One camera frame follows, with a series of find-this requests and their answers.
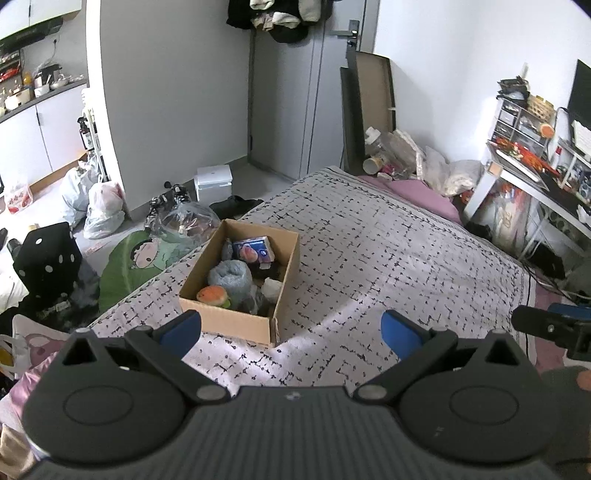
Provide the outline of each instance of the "door handle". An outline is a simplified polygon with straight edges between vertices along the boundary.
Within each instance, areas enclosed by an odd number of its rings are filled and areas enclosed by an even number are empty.
[[[331,30],[329,35],[334,37],[357,38],[359,36],[359,20],[349,20],[348,30]]]

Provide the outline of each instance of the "range hood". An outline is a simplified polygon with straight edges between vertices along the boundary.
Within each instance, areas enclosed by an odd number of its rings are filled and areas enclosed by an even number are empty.
[[[9,37],[0,40],[0,54],[20,50],[32,43],[43,40],[46,36],[56,33],[63,24],[64,19],[56,17],[13,33]]]

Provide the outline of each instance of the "white box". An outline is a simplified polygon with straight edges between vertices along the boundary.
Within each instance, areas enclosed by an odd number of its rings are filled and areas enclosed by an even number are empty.
[[[194,180],[197,201],[204,205],[221,202],[232,195],[232,172],[228,165],[198,168]]]

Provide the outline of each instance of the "bed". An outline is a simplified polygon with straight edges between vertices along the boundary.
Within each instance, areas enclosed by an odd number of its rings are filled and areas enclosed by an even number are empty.
[[[289,289],[284,341],[267,349],[203,334],[184,361],[236,393],[240,385],[345,385],[352,390],[398,361],[379,331],[384,310],[479,338],[507,330],[528,354],[510,315],[535,305],[535,282],[490,243],[405,200],[326,168],[243,220],[301,233],[301,268]],[[196,251],[105,312],[92,328],[120,336],[181,313],[177,294]]]

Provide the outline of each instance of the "plastic bag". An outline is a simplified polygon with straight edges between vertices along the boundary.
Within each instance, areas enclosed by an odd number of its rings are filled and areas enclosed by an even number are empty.
[[[10,213],[18,213],[33,203],[31,187],[26,180],[18,178],[12,184],[7,184],[4,200]]]
[[[423,180],[444,197],[453,197],[478,184],[483,166],[476,160],[459,160],[448,163],[443,156],[427,147],[427,159],[423,165]]]
[[[530,196],[516,187],[501,192],[494,200],[496,213],[492,243],[517,256],[523,250],[530,208]]]
[[[123,198],[114,181],[95,183],[89,192],[89,205],[84,224],[84,238],[103,238],[121,226],[125,219]]]
[[[211,208],[197,202],[183,202],[158,215],[154,231],[165,242],[185,244],[190,251],[207,242],[220,223]]]
[[[99,180],[93,169],[73,168],[68,170],[60,185],[61,199],[64,201],[63,221],[74,228],[86,216],[90,188]]]

